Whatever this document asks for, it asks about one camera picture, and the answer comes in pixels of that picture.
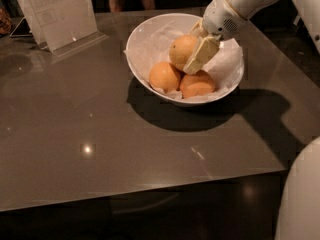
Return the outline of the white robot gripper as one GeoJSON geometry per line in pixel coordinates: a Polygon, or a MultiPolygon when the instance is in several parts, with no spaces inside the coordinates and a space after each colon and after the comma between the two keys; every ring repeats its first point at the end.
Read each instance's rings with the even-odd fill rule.
{"type": "Polygon", "coordinates": [[[218,53],[220,36],[224,40],[232,39],[246,24],[247,21],[228,0],[212,0],[205,9],[203,20],[198,20],[190,30],[191,35],[199,38],[183,67],[183,72],[189,75],[196,74],[218,53]]]}

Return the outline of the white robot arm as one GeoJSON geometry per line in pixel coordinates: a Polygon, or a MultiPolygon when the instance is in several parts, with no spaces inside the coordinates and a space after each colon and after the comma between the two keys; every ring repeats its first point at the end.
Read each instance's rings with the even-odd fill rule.
{"type": "MultiPolygon", "coordinates": [[[[197,38],[183,71],[195,74],[219,51],[220,42],[232,39],[259,11],[280,0],[212,0],[202,18],[190,30],[197,38]]],[[[291,0],[309,36],[320,52],[320,0],[291,0]]]]}

